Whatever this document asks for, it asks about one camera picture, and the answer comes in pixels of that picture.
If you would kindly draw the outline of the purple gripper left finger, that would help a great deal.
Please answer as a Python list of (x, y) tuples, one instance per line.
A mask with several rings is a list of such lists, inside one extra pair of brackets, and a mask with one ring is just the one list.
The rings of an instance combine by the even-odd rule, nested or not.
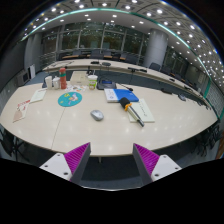
[(79, 183), (90, 153), (90, 144), (86, 143), (65, 154), (56, 153), (40, 168), (70, 182)]

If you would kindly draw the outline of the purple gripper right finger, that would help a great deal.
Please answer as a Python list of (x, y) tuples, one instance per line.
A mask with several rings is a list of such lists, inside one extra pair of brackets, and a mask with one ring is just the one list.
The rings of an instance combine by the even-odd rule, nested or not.
[(168, 155), (158, 155), (136, 143), (133, 144), (133, 156), (144, 185), (181, 170)]

